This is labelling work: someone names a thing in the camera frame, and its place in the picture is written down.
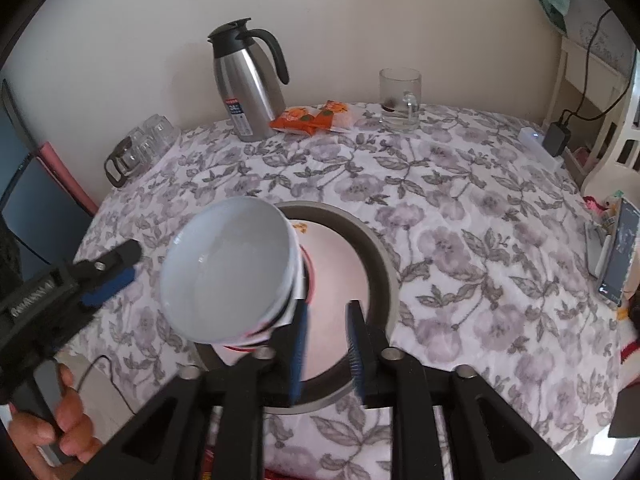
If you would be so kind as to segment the person's left hand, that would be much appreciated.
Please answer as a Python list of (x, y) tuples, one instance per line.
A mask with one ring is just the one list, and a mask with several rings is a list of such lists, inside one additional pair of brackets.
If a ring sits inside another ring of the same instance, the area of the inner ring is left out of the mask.
[[(62, 400), (55, 410), (55, 419), (62, 434), (45, 420), (19, 411), (12, 403), (8, 433), (22, 459), (39, 480), (71, 479), (79, 469), (93, 459), (103, 443), (94, 435), (92, 419), (85, 413), (80, 395), (74, 388), (74, 375), (64, 364), (58, 366), (58, 377), (64, 385)], [(72, 460), (53, 467), (40, 448), (56, 443)]]

